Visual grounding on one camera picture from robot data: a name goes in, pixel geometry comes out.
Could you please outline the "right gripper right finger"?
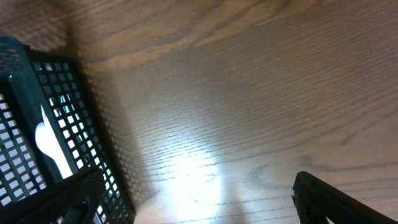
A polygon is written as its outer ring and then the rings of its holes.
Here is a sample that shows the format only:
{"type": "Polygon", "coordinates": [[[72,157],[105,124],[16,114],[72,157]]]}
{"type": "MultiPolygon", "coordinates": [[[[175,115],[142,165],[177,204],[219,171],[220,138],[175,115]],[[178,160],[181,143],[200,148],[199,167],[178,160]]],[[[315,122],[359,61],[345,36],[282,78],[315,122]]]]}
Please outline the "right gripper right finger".
{"type": "Polygon", "coordinates": [[[292,200],[301,224],[397,224],[397,221],[305,171],[297,173],[292,190],[292,200]]]}

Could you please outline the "white plastic fork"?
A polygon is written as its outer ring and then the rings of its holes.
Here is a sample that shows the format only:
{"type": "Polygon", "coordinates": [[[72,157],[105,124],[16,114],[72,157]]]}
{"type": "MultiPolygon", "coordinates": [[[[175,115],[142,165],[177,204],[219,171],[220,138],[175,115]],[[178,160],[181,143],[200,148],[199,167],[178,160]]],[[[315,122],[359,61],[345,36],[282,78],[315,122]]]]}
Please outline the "white plastic fork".
{"type": "Polygon", "coordinates": [[[68,165],[67,159],[60,147],[42,105],[40,106],[40,109],[43,121],[35,128],[35,143],[41,152],[54,160],[62,178],[66,179],[67,177],[72,176],[73,172],[68,165]]]}

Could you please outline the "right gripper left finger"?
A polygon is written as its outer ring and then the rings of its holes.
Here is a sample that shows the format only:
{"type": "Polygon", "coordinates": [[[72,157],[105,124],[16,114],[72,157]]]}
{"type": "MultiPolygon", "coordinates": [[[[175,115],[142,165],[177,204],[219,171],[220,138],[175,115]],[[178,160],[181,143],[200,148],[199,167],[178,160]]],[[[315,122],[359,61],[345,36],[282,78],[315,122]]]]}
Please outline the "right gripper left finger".
{"type": "Polygon", "coordinates": [[[89,167],[2,207],[1,223],[93,223],[103,195],[103,170],[89,167]]]}

